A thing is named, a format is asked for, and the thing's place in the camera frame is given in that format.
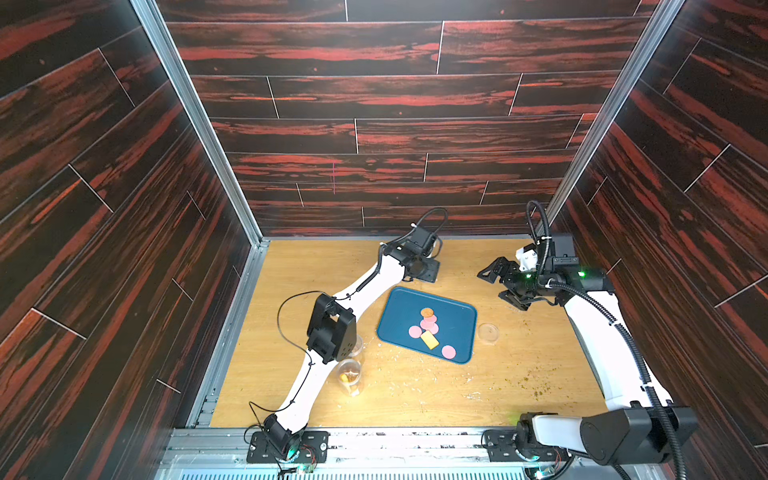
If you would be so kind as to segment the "clear jar lid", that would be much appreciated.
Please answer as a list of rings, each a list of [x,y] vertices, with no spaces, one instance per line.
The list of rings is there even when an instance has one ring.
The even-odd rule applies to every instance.
[[[484,344],[494,345],[500,339],[500,330],[494,324],[483,323],[477,327],[477,337]]]

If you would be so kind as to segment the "clear jar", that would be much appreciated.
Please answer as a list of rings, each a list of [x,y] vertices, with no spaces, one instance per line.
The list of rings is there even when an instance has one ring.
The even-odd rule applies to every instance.
[[[349,357],[357,361],[358,363],[362,363],[364,360],[364,349],[365,349],[365,342],[361,335],[357,335],[356,342],[351,350]]]
[[[363,389],[362,364],[348,358],[341,361],[337,366],[337,379],[343,390],[351,397],[358,396]]]

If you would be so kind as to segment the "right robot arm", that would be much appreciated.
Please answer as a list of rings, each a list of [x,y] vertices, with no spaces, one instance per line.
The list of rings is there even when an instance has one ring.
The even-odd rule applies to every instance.
[[[512,430],[482,433],[490,461],[519,460],[527,479],[558,479],[578,458],[623,479],[629,465],[664,463],[675,478],[687,478],[683,446],[698,427],[693,409],[677,404],[652,373],[607,273],[581,264],[572,236],[551,231],[540,202],[529,201],[525,217],[531,244],[477,276],[503,285],[500,299],[521,311],[537,302],[564,309],[607,410],[586,417],[523,413]]]

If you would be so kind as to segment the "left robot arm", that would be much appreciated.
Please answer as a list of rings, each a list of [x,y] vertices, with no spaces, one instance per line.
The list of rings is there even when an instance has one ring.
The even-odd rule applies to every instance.
[[[357,342],[357,323],[363,313],[390,288],[404,280],[434,283],[442,248],[439,231],[448,211],[435,207],[412,223],[410,230],[382,242],[374,265],[336,294],[314,290],[316,296],[307,327],[307,341],[299,350],[306,360],[279,408],[269,409],[257,424],[276,458],[287,461],[301,448],[311,410],[327,377],[349,357]]]

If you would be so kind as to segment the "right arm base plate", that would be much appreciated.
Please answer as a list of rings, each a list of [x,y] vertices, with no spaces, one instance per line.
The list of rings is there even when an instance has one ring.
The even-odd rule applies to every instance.
[[[563,463],[570,455],[563,449],[517,439],[513,429],[488,429],[481,434],[481,447],[492,463]]]

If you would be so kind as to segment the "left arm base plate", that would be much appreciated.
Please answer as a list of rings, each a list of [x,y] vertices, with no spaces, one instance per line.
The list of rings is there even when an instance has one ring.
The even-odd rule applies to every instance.
[[[267,464],[279,461],[287,464],[315,465],[325,463],[330,433],[305,430],[287,440],[270,440],[262,431],[254,431],[249,440],[247,464]]]

